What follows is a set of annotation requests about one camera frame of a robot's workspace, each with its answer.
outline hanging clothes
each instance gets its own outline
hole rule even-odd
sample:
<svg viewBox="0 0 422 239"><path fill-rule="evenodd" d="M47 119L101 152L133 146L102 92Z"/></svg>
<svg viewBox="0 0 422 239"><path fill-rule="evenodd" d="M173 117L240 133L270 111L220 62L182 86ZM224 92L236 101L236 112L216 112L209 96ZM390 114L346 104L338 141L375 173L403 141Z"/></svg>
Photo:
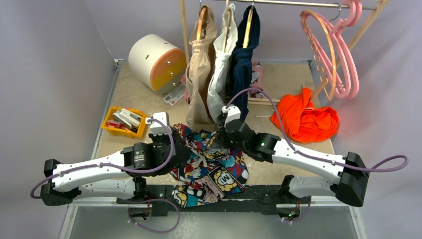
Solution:
<svg viewBox="0 0 422 239"><path fill-rule="evenodd" d="M248 47L243 48L245 38L246 24L248 21L249 10L252 8L252 22L249 32ZM233 96L241 90L248 88L252 82L252 53L259 44L259 34L261 31L261 22L259 21L256 7L249 6L243 14L243 20L238 28L238 40L233 51L233 60L231 68L231 77L233 80ZM248 93L243 93L233 102L240 110L241 120L245 120L248 110Z"/></svg>
<svg viewBox="0 0 422 239"><path fill-rule="evenodd" d="M210 85L208 87L207 105L212 120L217 123L217 118L221 113L221 108L224 106L224 86L226 83L227 73L229 69L230 57L233 49L237 42L237 27L234 21L235 6L231 3L228 6L227 14L230 12L229 22L227 21L227 15L223 14L223 20L221 24L221 35L214 41L215 49L215 70L211 78ZM223 46L225 44L225 29L228 27L227 33L227 44L225 51Z"/></svg>
<svg viewBox="0 0 422 239"><path fill-rule="evenodd" d="M287 136L297 142L321 142L337 133L340 123L337 112L331 107L314 109L310 101L312 91L302 88L298 95L285 95L277 104L281 122ZM270 121L280 128L277 115L273 113Z"/></svg>
<svg viewBox="0 0 422 239"><path fill-rule="evenodd" d="M223 197L241 193L249 177L242 152L222 149L216 141L217 132L193 132L183 124L172 129L192 151L187 165L170 174L185 186L173 190L173 198L183 208L216 203Z"/></svg>
<svg viewBox="0 0 422 239"><path fill-rule="evenodd" d="M204 19L205 25L203 26L205 36L201 40L196 40L197 21L189 41L189 44L192 45L191 62L186 67L186 87L191 98L186 122L193 131L215 130L215 124L208 112L207 95L212 77L211 70L214 68L215 50L212 42L217 36L217 28L214 24L212 9L206 5L202 6L202 8L204 7L207 7L207 18Z"/></svg>

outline beige tabletop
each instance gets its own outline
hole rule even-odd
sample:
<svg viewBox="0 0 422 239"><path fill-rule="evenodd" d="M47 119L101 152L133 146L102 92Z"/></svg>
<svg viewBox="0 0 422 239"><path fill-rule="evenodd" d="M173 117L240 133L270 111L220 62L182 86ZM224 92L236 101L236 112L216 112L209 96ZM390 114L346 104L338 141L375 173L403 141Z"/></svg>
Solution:
<svg viewBox="0 0 422 239"><path fill-rule="evenodd" d="M312 80L311 71L307 63L304 64L262 64L263 88L271 98L280 99L285 94L298 94L302 86L313 89L315 87ZM314 101L319 107L318 99ZM121 68L119 78L113 93L110 106L130 107L138 109L151 116L156 112L168 112L170 124L186 124L186 113L188 104L181 99L174 106L168 105L163 98L155 94L144 85L132 72L129 65L124 64ZM272 106L248 104L249 114L246 123L256 132L267 132L283 137L281 131L269 120L269 117L258 118L256 116L269 116L272 114ZM144 138L130 139L125 136L112 136L107 131L99 142L98 157L107 156L122 150L124 147L132 146L136 142L152 142L148 137L148 130ZM333 154L331 140L320 143L297 145L317 150L324 153ZM268 162L256 162L252 158L244 155L247 168L249 170L248 185L274 185L281 184L284 176L294 174L295 176L313 176L307 171L282 164L271 164ZM181 184L169 174L157 177L147 177L147 184Z"/></svg>

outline gray wall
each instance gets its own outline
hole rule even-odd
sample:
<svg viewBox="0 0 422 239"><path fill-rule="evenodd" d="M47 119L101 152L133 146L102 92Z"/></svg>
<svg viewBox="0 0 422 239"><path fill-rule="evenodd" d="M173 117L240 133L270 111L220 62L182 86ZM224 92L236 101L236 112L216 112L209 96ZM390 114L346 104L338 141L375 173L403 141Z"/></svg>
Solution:
<svg viewBox="0 0 422 239"><path fill-rule="evenodd" d="M396 154L410 158L401 171L370 176L362 213L372 239L421 238L421 22L420 1L390 1L352 51L359 94L332 104L341 119L336 153L359 153L368 167Z"/></svg>
<svg viewBox="0 0 422 239"><path fill-rule="evenodd" d="M114 61L83 0L3 0L0 55L0 238L57 238L66 207L29 192L46 159L89 159Z"/></svg>
<svg viewBox="0 0 422 239"><path fill-rule="evenodd" d="M110 48L114 58L127 59L132 45L143 36L157 34L183 49L182 22L178 0L85 0L94 22L104 42ZM189 36L192 34L195 21L198 20L199 0L185 0ZM219 27L224 11L225 1L203 0L215 14ZM327 0L311 2L327 3ZM236 5L236 21L239 23L248 3L234 2ZM364 1L364 5L375 5L374 1ZM259 47L254 51L258 60L301 61L312 57L308 39L301 28L299 14L304 7L255 4L261 20L261 37ZM328 19L337 16L334 8L309 9L318 11ZM324 37L321 26L316 20L310 21L316 36ZM357 27L344 32L348 41L355 34Z"/></svg>

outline yellow tray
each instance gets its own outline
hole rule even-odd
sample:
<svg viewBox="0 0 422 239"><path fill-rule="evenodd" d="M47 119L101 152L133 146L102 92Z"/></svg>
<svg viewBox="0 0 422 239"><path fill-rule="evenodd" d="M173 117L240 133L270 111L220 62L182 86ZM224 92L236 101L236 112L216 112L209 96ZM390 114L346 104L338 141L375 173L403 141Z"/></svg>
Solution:
<svg viewBox="0 0 422 239"><path fill-rule="evenodd" d="M139 124L139 127L138 127L138 133L135 133L131 130L109 127L107 125L108 120L114 119L113 114L116 113L116 111L119 111L121 109L122 109L121 107L115 107L115 106L110 107L101 128L107 130L113 136L124 135L124 136L128 136L129 138L143 138L144 131L145 131L145 128L146 128L145 120L148 116L146 114L144 114L144 112L139 111L137 109L127 109L127 110L142 117L141 123Z"/></svg>

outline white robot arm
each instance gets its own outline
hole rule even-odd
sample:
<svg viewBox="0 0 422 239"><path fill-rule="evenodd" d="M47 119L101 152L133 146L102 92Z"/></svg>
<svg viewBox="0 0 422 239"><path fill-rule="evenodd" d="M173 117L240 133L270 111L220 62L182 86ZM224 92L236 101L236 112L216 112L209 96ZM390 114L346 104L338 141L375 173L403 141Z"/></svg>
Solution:
<svg viewBox="0 0 422 239"><path fill-rule="evenodd" d="M39 198L47 206L59 206L88 197L144 200L148 192L143 177L167 174L171 169L183 166L190 157L185 142L177 133L172 133L173 154L165 164L171 153L168 114L155 113L153 119L162 124L151 124L149 136L152 143L136 143L111 155L80 163L62 164L55 159L46 160L44 175L52 178L42 185Z"/></svg>
<svg viewBox="0 0 422 239"><path fill-rule="evenodd" d="M268 133L255 133L245 122L240 120L240 110L231 105L222 108L218 119L219 140L223 147L236 147L257 161L291 165L318 176L285 177L281 190L296 198L306 196L333 196L338 200L355 207L361 207L365 197L369 179L368 172L351 170L338 163L350 164L365 168L359 155L349 153L348 156L333 155L293 145L278 136ZM327 162L314 160L303 154L324 158Z"/></svg>

